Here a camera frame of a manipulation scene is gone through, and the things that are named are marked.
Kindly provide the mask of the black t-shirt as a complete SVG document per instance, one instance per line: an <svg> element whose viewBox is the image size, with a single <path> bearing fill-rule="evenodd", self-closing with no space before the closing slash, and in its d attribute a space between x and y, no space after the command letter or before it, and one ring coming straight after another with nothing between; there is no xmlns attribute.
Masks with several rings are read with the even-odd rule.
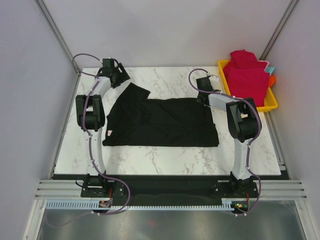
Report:
<svg viewBox="0 0 320 240"><path fill-rule="evenodd" d="M109 114L103 146L201 147L219 145L209 107L195 98L149 99L130 83Z"/></svg>

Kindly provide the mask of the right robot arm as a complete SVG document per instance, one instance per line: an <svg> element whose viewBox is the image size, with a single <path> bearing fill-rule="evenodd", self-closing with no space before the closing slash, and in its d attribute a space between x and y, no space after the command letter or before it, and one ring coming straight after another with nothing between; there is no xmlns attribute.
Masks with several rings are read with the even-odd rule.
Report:
<svg viewBox="0 0 320 240"><path fill-rule="evenodd" d="M237 100L213 89L208 76L197 78L196 88L198 102L226 112L228 131L234 139L233 167L228 184L223 184L221 190L235 197L257 197L258 187L249 167L251 142L262 128L255 102L252 98Z"/></svg>

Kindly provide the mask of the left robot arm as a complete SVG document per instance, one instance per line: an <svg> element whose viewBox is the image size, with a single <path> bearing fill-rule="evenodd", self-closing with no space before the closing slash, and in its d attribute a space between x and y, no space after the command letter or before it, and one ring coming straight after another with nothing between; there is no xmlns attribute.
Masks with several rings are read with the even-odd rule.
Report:
<svg viewBox="0 0 320 240"><path fill-rule="evenodd" d="M85 134L87 144L87 174L83 180L82 197L105 197L110 192L108 180L103 177L106 167L102 154L102 132L106 124L103 97L110 89L119 87L130 76L123 65L114 58L104 58L102 67L94 77L87 94L75 98L76 120Z"/></svg>

